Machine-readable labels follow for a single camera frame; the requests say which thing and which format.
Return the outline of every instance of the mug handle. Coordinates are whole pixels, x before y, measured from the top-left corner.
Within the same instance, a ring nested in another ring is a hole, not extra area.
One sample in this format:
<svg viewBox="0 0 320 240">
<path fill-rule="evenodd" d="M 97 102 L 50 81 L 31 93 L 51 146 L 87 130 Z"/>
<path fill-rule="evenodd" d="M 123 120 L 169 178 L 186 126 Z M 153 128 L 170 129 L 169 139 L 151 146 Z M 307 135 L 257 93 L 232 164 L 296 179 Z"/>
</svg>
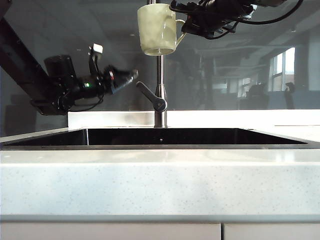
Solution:
<svg viewBox="0 0 320 240">
<path fill-rule="evenodd" d="M 182 25 L 186 23 L 184 20 L 181 20 L 181 19 L 177 19 L 177 20 L 175 20 L 175 22 L 177 24 L 182 24 Z M 182 41 L 182 39 L 184 39 L 186 34 L 187 34 L 186 32 L 183 32 L 182 35 L 176 40 L 176 46 L 179 45 L 179 43 Z"/>
</svg>

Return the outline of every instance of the mug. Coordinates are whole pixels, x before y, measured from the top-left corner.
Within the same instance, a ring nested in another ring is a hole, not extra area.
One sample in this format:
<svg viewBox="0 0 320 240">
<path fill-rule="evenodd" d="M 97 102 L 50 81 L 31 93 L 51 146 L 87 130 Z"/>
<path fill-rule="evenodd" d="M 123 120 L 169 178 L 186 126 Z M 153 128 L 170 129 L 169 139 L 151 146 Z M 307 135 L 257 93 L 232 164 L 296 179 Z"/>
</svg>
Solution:
<svg viewBox="0 0 320 240">
<path fill-rule="evenodd" d="M 177 39 L 176 13 L 168 4 L 154 3 L 142 6 L 137 11 L 140 45 L 144 54 L 161 56 L 173 53 L 181 40 L 186 36 L 183 32 Z"/>
</svg>

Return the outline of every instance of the faucet handle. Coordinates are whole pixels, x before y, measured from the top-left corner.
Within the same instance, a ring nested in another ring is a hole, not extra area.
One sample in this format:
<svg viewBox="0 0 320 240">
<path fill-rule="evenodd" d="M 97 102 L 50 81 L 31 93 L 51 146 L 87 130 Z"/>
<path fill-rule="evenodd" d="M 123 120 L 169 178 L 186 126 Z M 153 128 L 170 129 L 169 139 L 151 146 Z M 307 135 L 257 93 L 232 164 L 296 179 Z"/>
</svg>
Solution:
<svg viewBox="0 0 320 240">
<path fill-rule="evenodd" d="M 167 109 L 167 101 L 157 97 L 142 81 L 138 81 L 136 87 L 151 101 L 154 110 L 161 113 Z"/>
</svg>

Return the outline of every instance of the window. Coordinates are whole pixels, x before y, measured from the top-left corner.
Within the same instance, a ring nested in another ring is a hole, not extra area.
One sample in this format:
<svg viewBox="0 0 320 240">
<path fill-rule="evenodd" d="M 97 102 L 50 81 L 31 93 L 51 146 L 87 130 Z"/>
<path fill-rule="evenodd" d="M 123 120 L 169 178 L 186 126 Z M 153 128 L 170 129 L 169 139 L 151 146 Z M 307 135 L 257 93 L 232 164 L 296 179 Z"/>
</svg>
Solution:
<svg viewBox="0 0 320 240">
<path fill-rule="evenodd" d="M 286 83 L 295 83 L 295 52 L 292 47 L 271 59 L 269 92 L 284 91 Z"/>
<path fill-rule="evenodd" d="M 252 78 L 246 77 L 239 79 L 238 86 L 238 98 L 245 98 L 247 96 L 247 92 L 250 90 L 250 87 L 252 86 Z"/>
</svg>

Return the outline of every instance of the white quartz countertop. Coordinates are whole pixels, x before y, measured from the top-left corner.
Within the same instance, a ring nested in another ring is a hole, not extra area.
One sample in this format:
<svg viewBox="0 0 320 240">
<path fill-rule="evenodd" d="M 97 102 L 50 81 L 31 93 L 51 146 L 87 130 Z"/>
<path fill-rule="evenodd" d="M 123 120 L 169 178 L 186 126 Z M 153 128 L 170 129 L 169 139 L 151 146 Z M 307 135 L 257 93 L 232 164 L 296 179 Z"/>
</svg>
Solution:
<svg viewBox="0 0 320 240">
<path fill-rule="evenodd" d="M 256 130 L 320 142 L 320 126 Z M 320 222 L 320 149 L 3 150 L 1 218 Z"/>
</svg>

